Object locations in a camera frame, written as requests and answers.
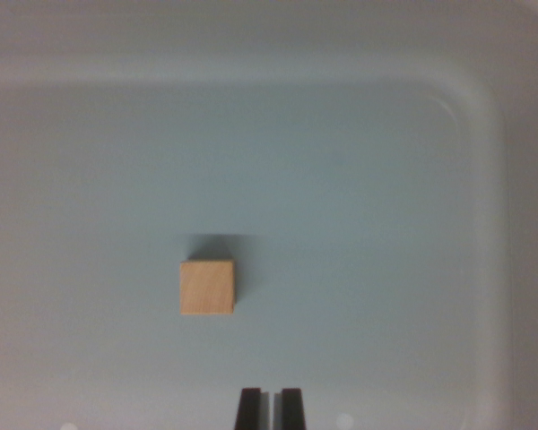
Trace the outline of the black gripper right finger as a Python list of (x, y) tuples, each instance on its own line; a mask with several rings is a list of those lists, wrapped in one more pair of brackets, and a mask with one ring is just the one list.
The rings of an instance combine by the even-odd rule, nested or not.
[(307, 429), (301, 388), (283, 388), (274, 394), (273, 429)]

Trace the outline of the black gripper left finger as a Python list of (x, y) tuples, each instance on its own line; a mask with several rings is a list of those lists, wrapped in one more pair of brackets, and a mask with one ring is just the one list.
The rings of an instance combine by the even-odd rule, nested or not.
[(261, 388), (243, 388), (234, 423), (235, 430), (268, 430), (270, 426), (269, 393)]

